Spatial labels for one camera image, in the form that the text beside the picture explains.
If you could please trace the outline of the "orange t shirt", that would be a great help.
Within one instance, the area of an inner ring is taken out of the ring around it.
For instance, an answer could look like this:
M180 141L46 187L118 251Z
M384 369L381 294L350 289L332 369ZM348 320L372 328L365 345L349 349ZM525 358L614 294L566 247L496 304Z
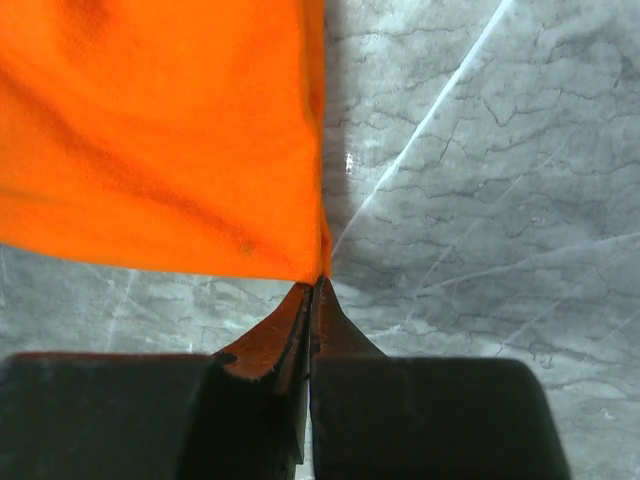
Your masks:
M321 1L5 1L1 240L93 264L311 284Z

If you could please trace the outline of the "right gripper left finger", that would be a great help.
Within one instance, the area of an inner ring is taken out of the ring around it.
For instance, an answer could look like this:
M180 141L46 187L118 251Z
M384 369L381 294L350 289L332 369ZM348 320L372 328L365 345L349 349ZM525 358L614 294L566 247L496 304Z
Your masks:
M5 479L291 479L312 290L213 354L20 352L1 363Z

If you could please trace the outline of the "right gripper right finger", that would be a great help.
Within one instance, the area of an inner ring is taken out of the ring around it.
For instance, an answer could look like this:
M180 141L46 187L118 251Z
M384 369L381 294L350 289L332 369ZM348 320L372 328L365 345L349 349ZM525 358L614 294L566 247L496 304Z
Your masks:
M310 408L319 479L567 479L555 422L515 359L391 357L313 290Z

